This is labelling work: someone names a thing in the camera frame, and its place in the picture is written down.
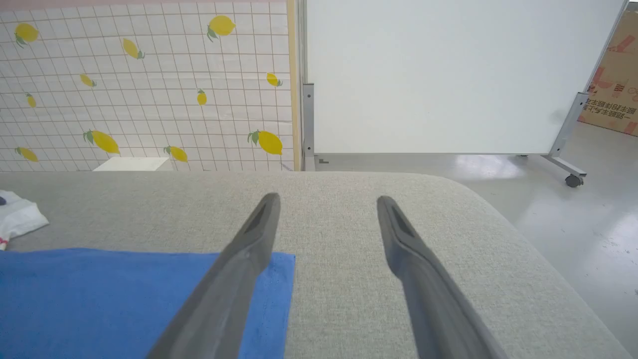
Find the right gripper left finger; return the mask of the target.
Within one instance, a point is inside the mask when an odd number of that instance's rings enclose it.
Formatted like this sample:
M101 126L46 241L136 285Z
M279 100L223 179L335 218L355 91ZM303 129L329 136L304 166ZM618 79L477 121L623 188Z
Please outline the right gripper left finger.
M280 210L277 193L258 202L146 359L237 359L255 284L271 261Z

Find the blue cloth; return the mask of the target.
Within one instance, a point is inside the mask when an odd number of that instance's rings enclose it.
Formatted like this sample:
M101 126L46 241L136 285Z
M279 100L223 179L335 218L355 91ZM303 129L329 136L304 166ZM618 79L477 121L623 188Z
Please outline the blue cloth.
M241 314L157 350L217 253L0 252L0 359L284 359L296 257L274 252ZM224 334L222 329L234 329Z

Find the white box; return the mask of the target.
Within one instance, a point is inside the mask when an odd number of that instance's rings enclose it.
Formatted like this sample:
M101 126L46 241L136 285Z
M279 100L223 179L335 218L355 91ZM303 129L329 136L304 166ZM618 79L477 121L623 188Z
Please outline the white box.
M173 171L166 157L112 157L95 168L94 172L157 172Z

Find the white partition board on stand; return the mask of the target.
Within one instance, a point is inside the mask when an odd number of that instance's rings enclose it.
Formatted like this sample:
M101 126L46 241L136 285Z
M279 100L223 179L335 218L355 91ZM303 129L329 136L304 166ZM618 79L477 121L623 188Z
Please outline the white partition board on stand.
M631 0L296 0L303 170L325 155L560 157Z

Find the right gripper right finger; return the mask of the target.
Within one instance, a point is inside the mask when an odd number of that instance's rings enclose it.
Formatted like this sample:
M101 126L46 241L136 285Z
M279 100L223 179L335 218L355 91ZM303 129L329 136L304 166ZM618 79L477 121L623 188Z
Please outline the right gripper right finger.
M401 281L419 359L508 359L397 202L377 198L386 261Z

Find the lemon print tiled panel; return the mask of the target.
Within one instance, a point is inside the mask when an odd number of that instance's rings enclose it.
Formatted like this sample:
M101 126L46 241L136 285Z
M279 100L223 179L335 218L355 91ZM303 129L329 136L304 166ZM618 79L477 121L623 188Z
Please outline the lemon print tiled panel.
M300 167L296 0L0 0L0 173Z

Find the brown cardboard box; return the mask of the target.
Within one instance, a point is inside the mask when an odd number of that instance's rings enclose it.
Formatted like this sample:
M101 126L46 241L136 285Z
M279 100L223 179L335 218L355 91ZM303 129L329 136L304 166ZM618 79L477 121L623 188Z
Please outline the brown cardboard box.
M578 120L638 137L638 11L622 15Z

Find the white cloth garment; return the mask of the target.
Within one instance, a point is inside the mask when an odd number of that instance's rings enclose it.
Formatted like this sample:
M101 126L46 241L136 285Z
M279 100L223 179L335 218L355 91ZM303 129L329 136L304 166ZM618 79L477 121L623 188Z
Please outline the white cloth garment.
M13 238L49 225L38 205L13 191L0 190L0 251L7 250Z

